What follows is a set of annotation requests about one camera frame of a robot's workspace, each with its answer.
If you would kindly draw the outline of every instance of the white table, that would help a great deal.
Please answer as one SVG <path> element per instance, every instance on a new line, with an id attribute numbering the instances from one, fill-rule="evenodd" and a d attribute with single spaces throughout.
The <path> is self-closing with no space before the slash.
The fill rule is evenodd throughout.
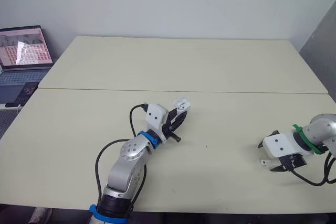
<path id="1" fill-rule="evenodd" d="M 39 87 L 327 93 L 285 40 L 79 36 Z"/>
<path id="2" fill-rule="evenodd" d="M 136 211 L 290 214 L 335 212 L 336 190 L 312 187 L 260 165 L 257 144 L 273 130 L 335 113 L 326 94 L 195 93 L 38 89 L 0 141 L 0 203 L 88 209 L 97 200 L 95 158 L 109 141 L 131 137 L 129 109 L 142 102 L 192 110 L 148 162 Z M 134 112 L 136 131 L 145 114 Z M 101 158 L 104 184 L 121 144 Z M 322 177 L 325 156 L 298 172 Z"/>

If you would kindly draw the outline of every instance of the laptop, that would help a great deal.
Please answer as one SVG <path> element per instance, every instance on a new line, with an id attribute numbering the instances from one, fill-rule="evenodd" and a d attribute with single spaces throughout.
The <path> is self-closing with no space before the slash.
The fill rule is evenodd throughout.
<path id="1" fill-rule="evenodd" d="M 53 64 L 40 26 L 0 29 L 0 87 L 40 82 Z"/>

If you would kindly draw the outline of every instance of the green cable tie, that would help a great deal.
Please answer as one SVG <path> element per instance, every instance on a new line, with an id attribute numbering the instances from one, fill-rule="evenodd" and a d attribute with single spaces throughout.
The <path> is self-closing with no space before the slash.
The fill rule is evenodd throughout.
<path id="1" fill-rule="evenodd" d="M 302 127 L 298 126 L 297 124 L 294 124 L 293 125 L 294 128 L 296 129 L 296 131 L 299 133 L 299 135 L 301 136 L 302 140 L 316 153 L 316 154 L 323 154 L 324 151 L 323 150 L 320 150 L 318 149 L 314 144 L 312 144 L 308 138 L 305 136 L 305 134 L 303 133 L 302 131 Z"/>

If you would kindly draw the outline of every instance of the floor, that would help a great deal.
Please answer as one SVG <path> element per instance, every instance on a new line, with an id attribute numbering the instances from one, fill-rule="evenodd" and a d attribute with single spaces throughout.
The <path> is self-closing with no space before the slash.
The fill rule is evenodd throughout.
<path id="1" fill-rule="evenodd" d="M 26 224 L 34 207 L 0 205 L 0 223 Z M 54 209 L 48 224 L 86 224 L 91 214 L 85 210 Z M 336 214 L 230 215 L 171 212 L 133 212 L 129 224 L 325 224 L 336 223 Z"/>

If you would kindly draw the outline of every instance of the cable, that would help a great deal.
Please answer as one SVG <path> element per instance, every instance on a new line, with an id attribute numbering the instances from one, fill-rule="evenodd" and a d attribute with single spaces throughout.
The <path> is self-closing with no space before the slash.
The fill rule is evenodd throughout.
<path id="1" fill-rule="evenodd" d="M 130 111 L 130 124 L 131 124 L 131 129 L 132 129 L 132 133 L 133 133 L 133 136 L 136 137 L 137 135 L 135 134 L 135 130 L 134 130 L 134 126 L 133 126 L 133 122 L 132 122 L 132 113 L 133 113 L 133 110 L 135 110 L 136 108 L 140 108 L 142 104 L 139 104 L 139 105 L 136 105 L 134 106 L 131 111 Z"/>
<path id="2" fill-rule="evenodd" d="M 320 183 L 315 183 L 312 182 L 308 179 L 306 179 L 305 177 L 301 176 L 300 174 L 298 174 L 297 172 L 295 172 L 294 170 L 291 170 L 291 172 L 297 176 L 298 178 L 301 178 L 303 181 L 307 182 L 308 184 L 312 185 L 312 186 L 322 186 L 326 183 L 326 178 L 324 177 L 323 180 Z"/>
<path id="3" fill-rule="evenodd" d="M 308 184 L 310 184 L 312 186 L 322 186 L 326 182 L 329 183 L 329 184 L 336 183 L 336 179 L 333 179 L 333 180 L 329 180 L 328 179 L 331 167 L 332 167 L 333 163 L 336 161 L 336 158 L 333 158 L 329 162 L 330 158 L 331 158 L 331 153 L 329 152 L 328 155 L 327 155 L 327 157 L 326 157 L 326 159 L 325 159 L 325 161 L 324 161 L 324 177 L 323 177 L 322 181 L 319 182 L 319 183 L 315 183 L 315 182 L 312 182 L 312 181 L 308 180 L 307 178 L 305 178 L 302 175 L 298 174 L 294 170 L 291 170 L 290 172 L 292 172 L 295 176 L 297 176 L 298 178 L 302 179 L 303 181 L 307 182 Z"/>
<path id="4" fill-rule="evenodd" d="M 99 154 L 97 156 L 96 163 L 94 165 L 94 171 L 95 171 L 95 174 L 96 174 L 96 181 L 97 181 L 97 186 L 98 186 L 98 202 L 97 202 L 97 205 L 98 205 L 99 201 L 101 200 L 101 185 L 100 185 L 99 172 L 98 172 L 98 163 L 99 163 L 100 156 L 112 144 L 119 143 L 119 142 L 127 142 L 128 140 L 129 139 L 119 139 L 119 140 L 112 141 L 111 143 L 108 143 L 107 145 L 104 146 L 103 149 L 101 149 L 101 151 L 99 152 Z"/>
<path id="5" fill-rule="evenodd" d="M 133 113 L 133 110 L 135 110 L 136 108 L 142 108 L 145 112 L 147 112 L 147 109 L 148 109 L 148 104 L 146 103 L 142 103 L 142 104 L 139 104 L 139 105 L 136 105 L 134 106 L 131 111 L 130 111 L 130 124 L 131 124 L 131 129 L 132 129 L 132 133 L 133 133 L 133 136 L 136 137 L 137 135 L 135 134 L 135 130 L 134 130 L 134 126 L 133 126 L 133 122 L 132 122 L 132 113 Z"/>
<path id="6" fill-rule="evenodd" d="M 336 161 L 336 158 L 333 158 L 333 159 L 330 161 L 329 165 L 328 165 L 328 169 L 327 169 L 327 183 L 328 183 L 328 184 L 334 184 L 334 183 L 336 183 L 336 178 L 335 178 L 335 179 L 332 179 L 332 180 L 329 180 L 329 178 L 328 178 L 329 173 L 330 173 L 330 170 L 331 170 L 331 167 L 332 167 L 332 165 L 333 165 L 333 163 L 334 163 L 335 161 Z"/>
<path id="7" fill-rule="evenodd" d="M 133 211 L 134 203 L 135 203 L 135 201 L 137 200 L 137 198 L 138 198 L 138 196 L 139 196 L 139 194 L 140 194 L 140 192 L 141 192 L 141 190 L 142 190 L 143 185 L 145 184 L 146 174 L 147 174 L 147 166 L 144 165 L 144 166 L 143 166 L 143 178 L 142 178 L 142 181 L 141 181 L 141 185 L 140 185 L 140 187 L 139 187 L 139 190 L 136 192 L 136 195 L 135 195 L 135 197 L 133 198 L 131 205 L 128 207 L 128 209 L 127 209 L 127 211 L 126 211 L 126 215 L 127 215 L 129 212 Z"/>
<path id="8" fill-rule="evenodd" d="M 133 136 L 136 137 L 136 134 L 135 134 L 135 130 L 134 130 L 134 126 L 133 126 L 133 122 L 132 122 L 132 113 L 133 111 L 136 109 L 136 108 L 139 108 L 139 107 L 142 107 L 144 109 L 144 111 L 147 111 L 147 108 L 148 108 L 148 104 L 139 104 L 139 105 L 136 105 L 134 106 L 131 111 L 130 111 L 130 124 L 131 124 L 131 129 L 132 129 L 132 133 L 133 133 Z M 99 201 L 101 200 L 101 185 L 100 185 L 100 179 L 99 179 L 99 172 L 98 172 L 98 164 L 99 164 L 99 159 L 101 157 L 101 155 L 103 154 L 103 152 L 109 147 L 111 146 L 112 144 L 115 144 L 115 143 L 119 143 L 119 142 L 127 142 L 129 139 L 119 139 L 119 140 L 115 140 L 115 141 L 112 141 L 111 143 L 108 143 L 107 145 L 104 146 L 103 149 L 101 149 L 101 151 L 99 152 L 98 156 L 97 156 L 97 159 L 96 159 L 96 163 L 94 165 L 94 171 L 95 171 L 95 174 L 96 174 L 96 181 L 97 181 L 97 187 L 98 187 L 98 202 L 97 202 L 97 205 L 99 203 Z M 141 190 L 142 190 L 142 187 L 145 183 L 145 180 L 146 180 L 146 174 L 147 174 L 147 167 L 146 165 L 144 165 L 144 173 L 143 173 L 143 178 L 142 178 L 142 181 L 141 181 L 141 185 L 138 189 L 138 191 L 136 192 L 135 194 L 135 197 L 134 199 L 132 200 L 131 202 L 131 205 L 129 206 L 128 210 L 127 210 L 127 214 L 133 210 L 133 207 L 134 207 L 134 203 L 135 201 L 137 200 Z"/>

